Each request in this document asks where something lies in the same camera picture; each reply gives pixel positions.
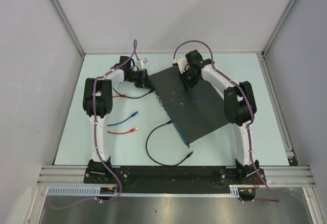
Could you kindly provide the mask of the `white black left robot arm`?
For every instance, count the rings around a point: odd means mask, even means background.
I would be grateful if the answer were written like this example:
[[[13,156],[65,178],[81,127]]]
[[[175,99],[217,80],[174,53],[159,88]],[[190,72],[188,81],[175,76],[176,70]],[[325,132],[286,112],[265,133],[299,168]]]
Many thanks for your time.
[[[121,56],[108,73],[87,78],[84,86],[83,109],[91,122],[92,154],[84,175],[85,184],[101,184],[112,181],[111,153],[105,149],[107,118],[113,107],[113,88],[124,81],[134,83],[138,88],[154,90],[144,65],[147,58],[134,61],[132,57]]]

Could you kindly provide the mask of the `dark network switch box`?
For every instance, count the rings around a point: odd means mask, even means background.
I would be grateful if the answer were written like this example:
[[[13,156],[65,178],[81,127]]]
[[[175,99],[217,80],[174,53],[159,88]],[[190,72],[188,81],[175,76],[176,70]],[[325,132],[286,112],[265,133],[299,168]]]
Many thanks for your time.
[[[178,74],[178,67],[172,66],[149,80],[186,146],[209,135],[229,138],[233,129],[218,91],[205,80],[186,90]]]

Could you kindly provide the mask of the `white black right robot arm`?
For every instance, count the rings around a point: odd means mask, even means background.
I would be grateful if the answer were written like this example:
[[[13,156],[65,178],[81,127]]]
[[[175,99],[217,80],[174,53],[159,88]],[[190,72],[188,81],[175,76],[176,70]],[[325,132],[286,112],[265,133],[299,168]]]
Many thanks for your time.
[[[259,171],[252,145],[252,124],[257,107],[251,84],[232,80],[215,67],[212,59],[203,59],[197,50],[184,58],[173,59],[173,65],[178,66],[178,76],[185,89],[204,80],[223,94],[224,115],[233,125],[237,140],[236,179],[242,184],[249,183]]]

